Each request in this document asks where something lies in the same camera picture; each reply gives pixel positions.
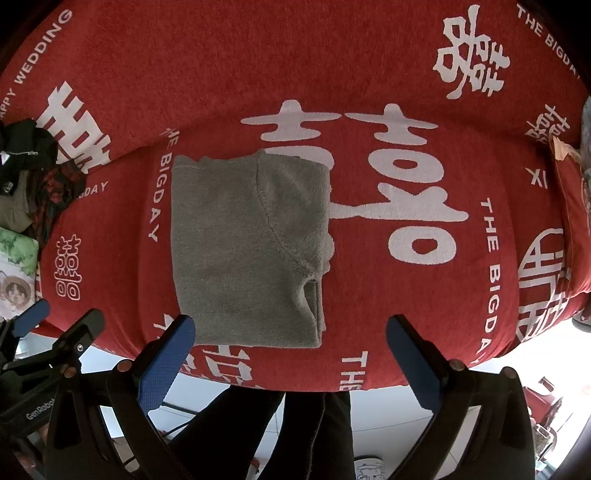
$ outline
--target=folded gray hoodie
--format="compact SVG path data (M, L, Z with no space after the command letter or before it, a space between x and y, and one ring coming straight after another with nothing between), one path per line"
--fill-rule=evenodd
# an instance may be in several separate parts
M329 194L328 169L302 158L174 159L173 276L196 345L320 346Z

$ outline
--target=black bag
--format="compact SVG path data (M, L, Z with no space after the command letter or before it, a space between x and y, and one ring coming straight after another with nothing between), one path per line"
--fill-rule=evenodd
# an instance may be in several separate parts
M57 160L57 142L27 118L4 126L0 122L0 195L12 195L21 170L43 170Z

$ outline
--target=red bedspread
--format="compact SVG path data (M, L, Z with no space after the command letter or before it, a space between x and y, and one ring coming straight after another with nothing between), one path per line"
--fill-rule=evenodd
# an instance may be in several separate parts
M41 332L95 307L101 348L133 357L160 335L179 313L171 159L260 148L332 168L323 344L198 346L185 373L276 390L397 385L394 313L474 365L586 300L557 281L563 223L538 140L552 129L576 142L587 93L514 2L70 0L20 48L3 93L5 122L38 119L60 159L90 170L41 257Z

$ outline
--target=red pillow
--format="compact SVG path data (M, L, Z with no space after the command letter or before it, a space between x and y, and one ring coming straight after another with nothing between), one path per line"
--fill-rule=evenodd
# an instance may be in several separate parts
M580 165L580 156L570 145L551 135L552 165L560 196L566 246L567 298L591 292L591 196Z

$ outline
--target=floor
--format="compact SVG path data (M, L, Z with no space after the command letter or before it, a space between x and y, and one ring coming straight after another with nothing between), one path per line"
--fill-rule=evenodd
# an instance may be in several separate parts
M589 381L587 372L579 378L576 369L569 368L569 365L589 364L591 352L584 348L586 341L585 335L572 328L570 322L563 322L542 337L533 339L509 355L493 359L477 369L499 372L503 366L510 365L518 371L524 384L536 382L543 375L554 378L557 382L568 381L569 385L585 383ZM30 353L35 353L49 348L53 340L29 335L27 342ZM83 371L111 369L119 360L120 357L91 347L82 356ZM226 384L179 375L165 400L180 407L199 411L225 388ZM419 438L429 422L430 412L419 406L408 387L352 391L351 399L355 455L378 455L384 460L387 473L391 473ZM438 478L455 469L478 417L478 408L468 412L464 426ZM112 411L105 408L103 412L111 435L120 436L121 430ZM157 428L165 431L191 419L191 415L167 407L151 412L150 417ZM262 464L269 458L277 441L281 422L282 405L267 426L259 446L257 457Z

